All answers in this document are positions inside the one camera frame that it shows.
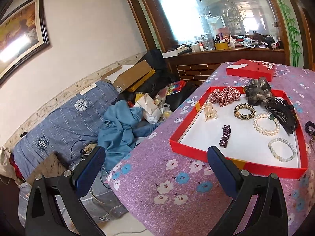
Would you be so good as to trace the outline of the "purple rhinestone hair clip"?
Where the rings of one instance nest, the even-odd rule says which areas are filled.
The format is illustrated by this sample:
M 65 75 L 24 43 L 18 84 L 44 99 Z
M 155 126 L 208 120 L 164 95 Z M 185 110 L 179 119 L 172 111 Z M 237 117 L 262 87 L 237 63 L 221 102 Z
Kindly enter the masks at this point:
M 228 141 L 229 141 L 229 138 L 231 136 L 231 127 L 230 127 L 230 125 L 224 125 L 222 129 L 223 129 L 223 134 L 221 136 L 221 140 L 220 140 L 219 145 L 221 147 L 226 148 Z

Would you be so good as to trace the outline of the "black claw hair clip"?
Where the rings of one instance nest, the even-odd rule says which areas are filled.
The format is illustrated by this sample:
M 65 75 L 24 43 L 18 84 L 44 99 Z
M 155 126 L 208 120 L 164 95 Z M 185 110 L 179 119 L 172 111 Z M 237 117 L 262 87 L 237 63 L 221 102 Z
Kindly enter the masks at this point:
M 292 104 L 279 98 L 267 98 L 265 107 L 279 120 L 281 126 L 288 134 L 294 133 L 297 129 L 298 118 Z

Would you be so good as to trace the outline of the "clear plastic hair claw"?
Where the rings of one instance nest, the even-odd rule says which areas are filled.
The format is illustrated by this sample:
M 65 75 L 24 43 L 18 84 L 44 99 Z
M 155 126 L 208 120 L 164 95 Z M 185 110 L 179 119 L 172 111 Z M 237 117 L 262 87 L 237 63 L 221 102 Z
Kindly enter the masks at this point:
M 210 101 L 205 103 L 204 113 L 205 113 L 205 122 L 209 119 L 217 118 L 217 110 L 213 108 L 213 105 Z

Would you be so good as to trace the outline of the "grey organza scrunchie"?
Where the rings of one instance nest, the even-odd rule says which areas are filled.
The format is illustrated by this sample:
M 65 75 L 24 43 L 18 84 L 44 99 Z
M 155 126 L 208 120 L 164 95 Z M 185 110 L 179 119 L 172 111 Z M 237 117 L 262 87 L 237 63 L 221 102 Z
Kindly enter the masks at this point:
M 244 92 L 248 98 L 248 104 L 253 106 L 266 104 L 270 99 L 274 98 L 271 93 L 271 87 L 265 77 L 251 79 L 244 87 Z

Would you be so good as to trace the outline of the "red plaid scrunchie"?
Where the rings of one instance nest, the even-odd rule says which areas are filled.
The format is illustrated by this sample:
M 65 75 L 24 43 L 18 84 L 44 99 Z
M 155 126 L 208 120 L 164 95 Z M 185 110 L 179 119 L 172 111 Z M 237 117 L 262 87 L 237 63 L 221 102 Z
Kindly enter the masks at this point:
M 225 87 L 222 91 L 215 89 L 210 93 L 209 101 L 211 103 L 218 103 L 220 107 L 231 104 L 240 99 L 240 91 L 236 88 Z

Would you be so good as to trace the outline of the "red open gift box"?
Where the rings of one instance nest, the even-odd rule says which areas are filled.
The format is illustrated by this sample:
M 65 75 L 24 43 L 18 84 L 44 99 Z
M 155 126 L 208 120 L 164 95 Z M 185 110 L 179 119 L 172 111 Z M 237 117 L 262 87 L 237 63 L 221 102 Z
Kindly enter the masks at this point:
M 239 169 L 253 174 L 276 173 L 281 178 L 300 178 L 307 171 L 308 154 L 301 126 L 293 134 L 288 134 L 282 126 L 276 129 L 274 122 L 263 117 L 258 119 L 258 126 L 274 133 L 273 136 L 264 135 L 255 129 L 253 119 L 240 120 L 234 116 L 235 107 L 247 103 L 244 93 L 238 101 L 226 106 L 214 104 L 217 118 L 205 122 L 205 102 L 215 89 L 215 86 L 207 89 L 175 130 L 169 140 L 173 152 L 207 161 L 208 148 L 216 146 Z M 226 148 L 219 145 L 224 125 L 231 127 Z

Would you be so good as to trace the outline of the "black satin scrunchie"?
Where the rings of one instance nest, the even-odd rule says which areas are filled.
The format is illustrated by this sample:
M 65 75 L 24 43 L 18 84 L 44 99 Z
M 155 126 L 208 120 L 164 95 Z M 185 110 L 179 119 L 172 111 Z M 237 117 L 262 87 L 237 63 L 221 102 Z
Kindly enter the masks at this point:
M 315 123 L 312 121 L 308 121 L 305 124 L 305 131 L 310 137 L 314 137 L 315 136 Z

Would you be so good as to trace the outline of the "blue cloth garment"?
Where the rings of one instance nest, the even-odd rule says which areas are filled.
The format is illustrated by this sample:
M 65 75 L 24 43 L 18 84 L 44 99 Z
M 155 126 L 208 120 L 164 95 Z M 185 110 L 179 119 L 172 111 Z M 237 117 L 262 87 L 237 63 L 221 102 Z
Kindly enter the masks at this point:
M 129 107 L 126 100 L 108 107 L 103 120 L 97 143 L 105 149 L 104 168 L 107 171 L 111 171 L 135 148 L 139 138 L 148 137 L 160 125 L 143 120 L 143 109 Z

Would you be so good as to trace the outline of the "red box lid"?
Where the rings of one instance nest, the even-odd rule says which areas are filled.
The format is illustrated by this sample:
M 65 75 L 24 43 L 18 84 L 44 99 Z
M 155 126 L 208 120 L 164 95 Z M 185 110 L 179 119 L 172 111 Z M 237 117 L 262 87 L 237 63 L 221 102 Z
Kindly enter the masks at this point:
M 242 59 L 231 63 L 226 67 L 226 74 L 230 76 L 260 79 L 265 77 L 271 82 L 275 72 L 275 63 L 259 60 Z

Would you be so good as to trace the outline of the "cardboard box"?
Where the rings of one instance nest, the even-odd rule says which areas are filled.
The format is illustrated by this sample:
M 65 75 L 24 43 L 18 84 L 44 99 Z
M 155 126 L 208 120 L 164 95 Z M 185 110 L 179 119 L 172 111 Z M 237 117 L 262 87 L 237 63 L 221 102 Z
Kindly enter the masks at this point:
M 134 86 L 143 77 L 150 77 L 155 70 L 147 63 L 146 60 L 135 65 L 120 65 L 112 71 L 101 76 L 103 82 L 112 84 L 118 93 Z

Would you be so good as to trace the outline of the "wooden sideboard counter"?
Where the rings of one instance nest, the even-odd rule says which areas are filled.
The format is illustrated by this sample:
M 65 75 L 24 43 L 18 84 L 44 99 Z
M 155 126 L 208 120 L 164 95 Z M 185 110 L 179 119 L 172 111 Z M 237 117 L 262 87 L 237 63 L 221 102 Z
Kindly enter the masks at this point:
M 241 59 L 290 65 L 289 53 L 285 50 L 259 48 L 235 48 L 186 53 L 166 58 L 166 63 L 171 72 L 179 79 L 199 87 L 222 63 Z

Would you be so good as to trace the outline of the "framed wall painting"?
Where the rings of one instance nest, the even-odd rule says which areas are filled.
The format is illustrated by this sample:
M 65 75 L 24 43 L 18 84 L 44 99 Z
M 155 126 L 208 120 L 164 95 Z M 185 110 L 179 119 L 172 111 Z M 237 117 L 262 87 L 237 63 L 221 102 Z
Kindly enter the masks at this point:
M 50 46 L 44 0 L 27 0 L 1 21 L 1 84 Z

